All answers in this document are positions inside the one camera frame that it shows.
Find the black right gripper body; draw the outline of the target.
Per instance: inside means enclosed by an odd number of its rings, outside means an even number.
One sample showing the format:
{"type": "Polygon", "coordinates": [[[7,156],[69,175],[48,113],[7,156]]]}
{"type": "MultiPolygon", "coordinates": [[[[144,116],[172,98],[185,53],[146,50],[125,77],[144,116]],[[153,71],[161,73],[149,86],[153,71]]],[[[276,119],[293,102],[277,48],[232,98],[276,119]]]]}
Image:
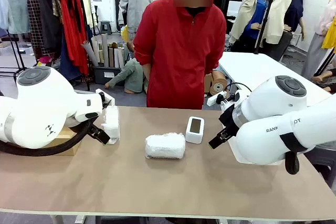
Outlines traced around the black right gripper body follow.
{"type": "Polygon", "coordinates": [[[224,126],[224,131],[227,135],[236,135],[239,127],[233,120],[234,105],[228,107],[219,117],[219,121],[224,126]]]}

